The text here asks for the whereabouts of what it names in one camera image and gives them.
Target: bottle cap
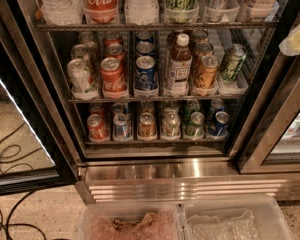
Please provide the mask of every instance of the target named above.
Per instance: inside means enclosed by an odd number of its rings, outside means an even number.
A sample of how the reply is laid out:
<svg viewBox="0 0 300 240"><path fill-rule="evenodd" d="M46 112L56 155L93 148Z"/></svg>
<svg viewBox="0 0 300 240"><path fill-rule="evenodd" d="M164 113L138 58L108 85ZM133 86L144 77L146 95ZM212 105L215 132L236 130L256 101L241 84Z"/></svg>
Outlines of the bottle cap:
<svg viewBox="0 0 300 240"><path fill-rule="evenodd" d="M179 34L177 44L180 46L186 46L189 44L189 36L187 34Z"/></svg>

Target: aluminum can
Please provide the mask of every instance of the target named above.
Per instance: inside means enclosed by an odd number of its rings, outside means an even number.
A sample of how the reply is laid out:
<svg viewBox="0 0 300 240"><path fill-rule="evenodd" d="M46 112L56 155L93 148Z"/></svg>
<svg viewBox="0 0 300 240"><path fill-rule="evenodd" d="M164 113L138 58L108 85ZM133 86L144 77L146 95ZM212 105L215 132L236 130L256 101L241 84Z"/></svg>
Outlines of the aluminum can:
<svg viewBox="0 0 300 240"><path fill-rule="evenodd" d="M240 44L233 44L226 50L220 66L220 76L225 83L233 83L236 80L246 54L246 48Z"/></svg>
<svg viewBox="0 0 300 240"><path fill-rule="evenodd" d="M225 111L217 112L209 123L208 132L212 136L224 135L230 122L230 116Z"/></svg>
<svg viewBox="0 0 300 240"><path fill-rule="evenodd" d="M188 100L183 112L183 123L187 124L190 119L191 115L194 112L200 112L201 111L201 104L198 100Z"/></svg>
<svg viewBox="0 0 300 240"><path fill-rule="evenodd" d="M191 63L191 74L195 77L196 70L201 66L201 59L206 55L213 55L213 45L209 42L197 43L193 50L194 56Z"/></svg>
<svg viewBox="0 0 300 240"><path fill-rule="evenodd" d="M91 13L90 17L93 21L98 23L108 23L111 22L116 15L116 9L118 5L118 0L85 0L85 8L91 11L104 12Z"/></svg>
<svg viewBox="0 0 300 240"><path fill-rule="evenodd" d="M138 135L150 138L157 134L156 121L151 113L143 113L139 117Z"/></svg>
<svg viewBox="0 0 300 240"><path fill-rule="evenodd" d="M168 112L162 118L162 134L169 137L180 135L180 117L176 112Z"/></svg>
<svg viewBox="0 0 300 240"><path fill-rule="evenodd" d="M219 111L224 111L226 109L226 106L222 99L212 99L210 101L210 108L208 111L208 114L206 116L206 122L207 124L210 123L211 119L214 117L214 115Z"/></svg>
<svg viewBox="0 0 300 240"><path fill-rule="evenodd" d="M106 49L110 44L123 45L123 38L118 31L107 31L103 38L103 47Z"/></svg>
<svg viewBox="0 0 300 240"><path fill-rule="evenodd" d="M149 31L140 31L135 34L135 42L138 45L141 42L149 42L154 44L153 34Z"/></svg>
<svg viewBox="0 0 300 240"><path fill-rule="evenodd" d="M150 113L155 116L155 106L153 101L140 101L139 114Z"/></svg>
<svg viewBox="0 0 300 240"><path fill-rule="evenodd" d="M197 43L209 42L209 33L206 29L193 30L189 34L189 48L193 50Z"/></svg>
<svg viewBox="0 0 300 240"><path fill-rule="evenodd" d="M116 114L113 117L113 137L125 140L131 137L131 124L125 114Z"/></svg>
<svg viewBox="0 0 300 240"><path fill-rule="evenodd" d="M192 113L190 120L186 124L185 135L192 138L203 136L203 124L204 115L201 112Z"/></svg>
<svg viewBox="0 0 300 240"><path fill-rule="evenodd" d="M74 92L88 93L96 90L91 70L85 60L71 60L67 65L67 73L73 85Z"/></svg>
<svg viewBox="0 0 300 240"><path fill-rule="evenodd" d="M141 56L156 56L156 50L152 43L149 42L141 42L136 46L136 55L137 57Z"/></svg>
<svg viewBox="0 0 300 240"><path fill-rule="evenodd" d="M116 58L105 58L100 65L103 89L106 92L122 92L127 90L125 75L120 61Z"/></svg>
<svg viewBox="0 0 300 240"><path fill-rule="evenodd" d="M135 88L141 91L158 87L158 73L155 60L150 56L141 56L136 61Z"/></svg>
<svg viewBox="0 0 300 240"><path fill-rule="evenodd" d="M109 136L105 121L98 114L94 114L88 117L87 127L89 130L89 135L92 139L101 140Z"/></svg>
<svg viewBox="0 0 300 240"><path fill-rule="evenodd" d="M196 88L208 89L213 84L220 63L214 55L203 56L201 63L193 74L193 85Z"/></svg>

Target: floor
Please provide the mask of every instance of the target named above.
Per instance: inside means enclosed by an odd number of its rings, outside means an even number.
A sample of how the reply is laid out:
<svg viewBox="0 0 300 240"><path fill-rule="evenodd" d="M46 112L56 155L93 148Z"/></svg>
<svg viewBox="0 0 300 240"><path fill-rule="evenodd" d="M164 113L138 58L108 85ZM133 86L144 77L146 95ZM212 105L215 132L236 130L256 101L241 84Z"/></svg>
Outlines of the floor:
<svg viewBox="0 0 300 240"><path fill-rule="evenodd" d="M4 223L13 206L26 193L0 197ZM281 210L292 231L295 240L300 240L300 201L280 202ZM33 193L14 211L9 224L9 233L13 240L76 240L78 239L78 221L85 210L74 186L66 186ZM13 224L31 224L44 234L30 226ZM0 240L6 240L4 230L0 231Z"/></svg>

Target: drink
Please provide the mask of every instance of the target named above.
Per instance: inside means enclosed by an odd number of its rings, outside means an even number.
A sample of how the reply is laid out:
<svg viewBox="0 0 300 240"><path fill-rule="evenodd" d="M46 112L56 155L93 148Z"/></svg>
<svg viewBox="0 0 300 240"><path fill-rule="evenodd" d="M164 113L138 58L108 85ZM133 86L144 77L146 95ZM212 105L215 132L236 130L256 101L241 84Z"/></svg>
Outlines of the drink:
<svg viewBox="0 0 300 240"><path fill-rule="evenodd" d="M169 58L166 88L183 91L187 88L192 55L188 47L189 36L179 34L176 45L172 48Z"/></svg>
<svg viewBox="0 0 300 240"><path fill-rule="evenodd" d="M233 83L246 58L246 48L240 44L233 44L226 50L220 66L220 76L225 83Z"/></svg>
<svg viewBox="0 0 300 240"><path fill-rule="evenodd" d="M206 55L212 55L214 53L213 50L213 45L208 42L204 43L197 43L195 48L194 48L194 56L191 64L191 74L194 77L195 76L195 71L197 70L198 67L201 66L202 62L201 59L203 56Z"/></svg>
<svg viewBox="0 0 300 240"><path fill-rule="evenodd" d="M103 38L103 47L106 49L110 44L123 45L123 38L117 31L107 31Z"/></svg>
<svg viewBox="0 0 300 240"><path fill-rule="evenodd" d="M103 90L106 92L122 92L127 90L124 70L116 58L105 58L100 65Z"/></svg>
<svg viewBox="0 0 300 240"><path fill-rule="evenodd" d="M186 124L185 138L186 139L200 139L203 137L203 123L204 115L200 112L191 114L189 122Z"/></svg>
<svg viewBox="0 0 300 240"><path fill-rule="evenodd" d="M105 139L109 136L104 119L94 114L88 117L87 127L89 130L89 137L94 140Z"/></svg>
<svg viewBox="0 0 300 240"><path fill-rule="evenodd" d="M155 60L150 56L141 56L136 61L135 88L149 91L158 87L158 74Z"/></svg>
<svg viewBox="0 0 300 240"><path fill-rule="evenodd" d="M75 93L88 93L96 90L94 79L90 73L90 68L85 60L71 60L67 65L67 73Z"/></svg>
<svg viewBox="0 0 300 240"><path fill-rule="evenodd" d="M218 58L214 55L202 57L201 63L193 74L194 87L208 89L214 82L219 65Z"/></svg>
<svg viewBox="0 0 300 240"><path fill-rule="evenodd" d="M111 22L115 18L117 4L118 0L85 0L85 8L92 11L91 19L98 23Z"/></svg>
<svg viewBox="0 0 300 240"><path fill-rule="evenodd" d="M156 121L151 113L143 113L139 117L138 135L151 138L157 134Z"/></svg>
<svg viewBox="0 0 300 240"><path fill-rule="evenodd" d="M222 136L230 122L230 116L227 112L217 112L209 123L208 132L212 136Z"/></svg>

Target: red can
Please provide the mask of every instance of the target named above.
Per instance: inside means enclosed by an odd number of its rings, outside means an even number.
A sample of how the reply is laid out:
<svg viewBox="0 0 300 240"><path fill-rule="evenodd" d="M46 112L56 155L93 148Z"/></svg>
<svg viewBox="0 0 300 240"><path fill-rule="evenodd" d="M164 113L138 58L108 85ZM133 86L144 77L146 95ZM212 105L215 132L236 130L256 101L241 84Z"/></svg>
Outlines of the red can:
<svg viewBox="0 0 300 240"><path fill-rule="evenodd" d="M111 44L123 45L123 38L118 31L107 31L103 38L103 47L106 49Z"/></svg>
<svg viewBox="0 0 300 240"><path fill-rule="evenodd" d="M118 0L85 0L85 8L92 11L91 19L98 23L111 22L117 14L117 4Z"/></svg>
<svg viewBox="0 0 300 240"><path fill-rule="evenodd" d="M103 90L106 92L123 92L127 90L123 66L116 58L105 58L100 65Z"/></svg>
<svg viewBox="0 0 300 240"><path fill-rule="evenodd" d="M105 121L98 114L93 114L88 117L87 127L89 130L89 136L92 139L101 140L109 136Z"/></svg>

